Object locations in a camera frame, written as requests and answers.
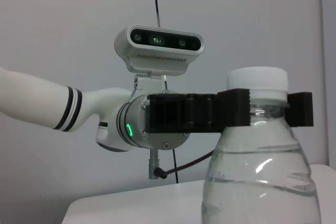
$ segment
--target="white table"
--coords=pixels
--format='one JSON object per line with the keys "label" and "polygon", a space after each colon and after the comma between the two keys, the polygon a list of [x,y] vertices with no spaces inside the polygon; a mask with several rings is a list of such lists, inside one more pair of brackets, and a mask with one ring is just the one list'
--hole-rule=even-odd
{"label": "white table", "polygon": [[[336,171],[312,165],[321,207],[322,224],[336,220]],[[203,180],[153,187],[73,202],[62,224],[185,224],[201,223]]]}

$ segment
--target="gray wall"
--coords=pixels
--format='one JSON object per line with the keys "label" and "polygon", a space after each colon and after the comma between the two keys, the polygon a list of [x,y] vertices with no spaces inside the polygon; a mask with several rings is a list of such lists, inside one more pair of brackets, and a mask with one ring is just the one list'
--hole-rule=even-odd
{"label": "gray wall", "polygon": [[[159,0],[162,26],[199,33],[204,53],[178,92],[226,89],[230,70],[284,68],[290,92],[312,91],[315,127],[295,129],[310,163],[328,160],[320,0]],[[131,24],[155,26],[154,0],[0,0],[1,65],[82,91],[131,89],[133,74],[113,49]],[[149,151],[110,153],[95,142],[98,118],[63,133],[0,115],[0,220],[61,223],[75,199],[174,183],[148,180]],[[176,150],[178,165],[215,147],[217,134],[194,134]],[[160,151],[163,168],[172,152]],[[203,179],[208,160],[180,180]]]}
{"label": "gray wall", "polygon": [[329,165],[336,169],[336,0],[322,0]]}

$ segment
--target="cable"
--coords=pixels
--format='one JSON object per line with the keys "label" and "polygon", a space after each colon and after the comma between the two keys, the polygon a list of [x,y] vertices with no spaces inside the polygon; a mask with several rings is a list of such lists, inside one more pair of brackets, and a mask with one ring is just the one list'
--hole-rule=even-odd
{"label": "cable", "polygon": [[177,165],[176,165],[176,157],[175,157],[175,149],[173,149],[173,157],[174,157],[174,167],[175,167],[175,178],[176,178],[176,183],[178,184],[178,175],[177,175]]}
{"label": "cable", "polygon": [[170,169],[170,170],[168,170],[168,171],[166,171],[166,172],[165,172],[163,169],[157,167],[157,168],[154,169],[154,175],[155,175],[156,177],[160,177],[160,178],[167,178],[167,176],[168,176],[169,174],[173,173],[173,172],[178,172],[178,171],[180,171],[180,170],[184,170],[184,169],[186,169],[186,168],[188,168],[188,167],[191,167],[191,166],[193,166],[193,165],[198,164],[199,162],[201,162],[201,161],[207,159],[208,157],[211,157],[212,154],[213,154],[213,152],[214,152],[214,151],[211,151],[211,152],[209,152],[208,154],[206,154],[206,155],[204,155],[204,156],[202,156],[202,157],[200,157],[200,158],[198,158],[198,159],[196,159],[196,160],[194,160],[194,161],[192,161],[192,162],[190,162],[190,163],[188,163],[188,164],[182,165],[182,166],[177,167],[177,168],[174,168],[174,169]]}

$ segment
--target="water bottle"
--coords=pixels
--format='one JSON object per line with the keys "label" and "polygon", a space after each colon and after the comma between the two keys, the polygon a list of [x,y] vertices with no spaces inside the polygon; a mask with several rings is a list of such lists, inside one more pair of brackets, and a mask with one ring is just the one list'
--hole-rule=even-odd
{"label": "water bottle", "polygon": [[320,224],[317,191],[301,145],[285,120],[287,73],[232,71],[227,89],[250,89],[251,125],[227,127],[203,189],[203,224]]}

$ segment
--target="green led light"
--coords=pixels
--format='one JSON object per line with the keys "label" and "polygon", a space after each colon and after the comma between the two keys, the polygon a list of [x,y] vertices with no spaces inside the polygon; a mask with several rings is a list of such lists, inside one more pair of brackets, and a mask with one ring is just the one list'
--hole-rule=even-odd
{"label": "green led light", "polygon": [[133,136],[133,132],[132,132],[131,126],[129,124],[127,124],[126,127],[128,128],[130,136]]}

